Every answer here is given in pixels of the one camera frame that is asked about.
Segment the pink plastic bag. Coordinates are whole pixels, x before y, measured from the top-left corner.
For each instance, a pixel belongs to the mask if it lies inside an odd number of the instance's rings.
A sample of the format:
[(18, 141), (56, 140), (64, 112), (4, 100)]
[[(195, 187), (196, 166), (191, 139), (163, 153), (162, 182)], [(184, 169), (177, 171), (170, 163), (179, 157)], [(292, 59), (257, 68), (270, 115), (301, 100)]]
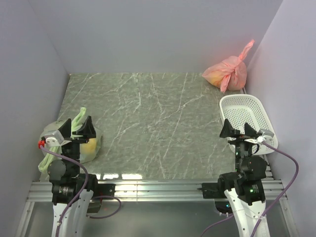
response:
[(251, 40), (239, 56), (230, 56), (202, 73), (202, 77), (221, 92), (238, 91), (244, 88), (247, 79), (247, 67), (244, 63), (255, 40)]

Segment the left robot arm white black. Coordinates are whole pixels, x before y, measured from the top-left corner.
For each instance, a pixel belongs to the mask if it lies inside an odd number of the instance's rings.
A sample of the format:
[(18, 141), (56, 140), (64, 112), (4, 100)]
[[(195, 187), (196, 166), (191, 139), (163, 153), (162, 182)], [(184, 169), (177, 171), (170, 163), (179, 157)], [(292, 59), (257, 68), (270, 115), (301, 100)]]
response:
[(42, 150), (58, 157), (47, 169), (52, 184), (54, 237), (81, 236), (89, 201), (98, 196), (100, 188), (96, 176), (88, 174), (80, 163), (80, 146), (96, 138), (92, 118), (88, 116), (75, 131), (71, 126), (68, 119), (39, 142)]

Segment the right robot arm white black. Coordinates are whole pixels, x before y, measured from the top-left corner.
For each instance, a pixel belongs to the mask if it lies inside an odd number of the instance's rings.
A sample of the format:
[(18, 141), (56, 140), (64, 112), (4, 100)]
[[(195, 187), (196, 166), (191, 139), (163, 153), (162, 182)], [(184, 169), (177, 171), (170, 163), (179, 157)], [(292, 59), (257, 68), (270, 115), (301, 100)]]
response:
[(266, 197), (262, 180), (266, 178), (267, 162), (256, 155), (260, 149), (257, 132), (248, 123), (244, 133), (224, 120), (221, 138), (235, 147), (235, 170), (219, 176), (217, 191), (231, 206), (240, 237), (269, 237), (267, 219), (263, 216)]

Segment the yellow fruit in green bag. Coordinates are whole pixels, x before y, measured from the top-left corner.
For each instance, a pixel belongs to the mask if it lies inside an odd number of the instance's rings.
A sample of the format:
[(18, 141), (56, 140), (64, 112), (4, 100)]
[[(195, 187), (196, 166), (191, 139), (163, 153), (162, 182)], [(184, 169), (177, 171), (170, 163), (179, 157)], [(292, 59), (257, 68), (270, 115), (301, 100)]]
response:
[(80, 144), (80, 158), (81, 159), (94, 159), (96, 156), (97, 139), (90, 138), (87, 143)]

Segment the green plastic bag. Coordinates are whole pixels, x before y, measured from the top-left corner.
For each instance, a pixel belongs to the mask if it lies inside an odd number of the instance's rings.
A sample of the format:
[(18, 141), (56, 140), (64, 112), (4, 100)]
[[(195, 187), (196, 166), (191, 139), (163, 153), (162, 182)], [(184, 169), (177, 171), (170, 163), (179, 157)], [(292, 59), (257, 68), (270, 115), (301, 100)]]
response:
[[(74, 119), (59, 120), (46, 126), (39, 138), (39, 145), (43, 145), (51, 152), (61, 154), (62, 148), (65, 148), (66, 145), (73, 143), (76, 138), (83, 138), (79, 132), (83, 131), (83, 126), (88, 121), (86, 108), (81, 107)], [(93, 134), (88, 138), (88, 141), (80, 144), (79, 160), (81, 163), (87, 163), (96, 158), (101, 148), (101, 137), (101, 130), (94, 127)]]

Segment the white perforated plastic basket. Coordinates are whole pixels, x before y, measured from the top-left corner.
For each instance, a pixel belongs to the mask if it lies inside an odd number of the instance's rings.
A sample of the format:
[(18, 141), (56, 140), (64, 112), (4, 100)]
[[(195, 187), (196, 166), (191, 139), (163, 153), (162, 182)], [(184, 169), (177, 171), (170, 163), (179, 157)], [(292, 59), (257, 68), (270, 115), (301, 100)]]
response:
[(255, 96), (248, 94), (233, 94), (224, 96), (219, 102), (222, 122), (226, 119), (234, 129), (244, 134), (244, 124), (248, 123), (253, 129), (274, 132), (269, 117)]

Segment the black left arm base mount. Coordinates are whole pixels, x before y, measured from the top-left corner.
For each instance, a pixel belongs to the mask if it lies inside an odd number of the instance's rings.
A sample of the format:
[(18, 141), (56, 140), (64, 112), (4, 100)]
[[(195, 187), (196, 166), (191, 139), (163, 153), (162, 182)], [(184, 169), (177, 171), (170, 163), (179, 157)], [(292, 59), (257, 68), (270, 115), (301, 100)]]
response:
[(90, 200), (89, 206), (88, 206), (88, 214), (94, 214), (100, 211), (102, 200), (108, 199), (108, 198), (96, 198), (98, 196), (114, 196), (116, 185), (113, 183), (107, 184), (107, 183), (101, 183), (98, 184), (96, 192), (93, 194), (92, 199)]

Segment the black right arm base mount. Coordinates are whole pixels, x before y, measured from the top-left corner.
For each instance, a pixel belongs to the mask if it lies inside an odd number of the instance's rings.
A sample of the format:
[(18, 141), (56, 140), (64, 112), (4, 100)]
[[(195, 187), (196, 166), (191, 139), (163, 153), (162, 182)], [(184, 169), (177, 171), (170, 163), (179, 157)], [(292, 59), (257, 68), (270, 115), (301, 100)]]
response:
[(232, 208), (222, 190), (217, 183), (202, 183), (197, 190), (202, 192), (203, 199), (214, 200), (215, 212), (218, 214), (232, 214)]

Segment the aluminium rail frame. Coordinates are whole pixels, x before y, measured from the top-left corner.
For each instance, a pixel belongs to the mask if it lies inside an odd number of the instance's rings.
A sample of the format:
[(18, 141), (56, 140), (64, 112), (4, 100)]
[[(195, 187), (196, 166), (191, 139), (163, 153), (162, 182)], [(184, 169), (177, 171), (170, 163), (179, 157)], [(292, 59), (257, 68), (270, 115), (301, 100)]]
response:
[[(116, 185), (114, 196), (122, 202), (202, 202), (202, 192), (197, 190), (202, 183), (217, 183), (216, 180), (101, 180), (101, 183)], [(28, 224), (37, 202), (52, 200), (52, 185), (49, 182), (33, 182), (31, 184), (16, 236), (26, 234)]]

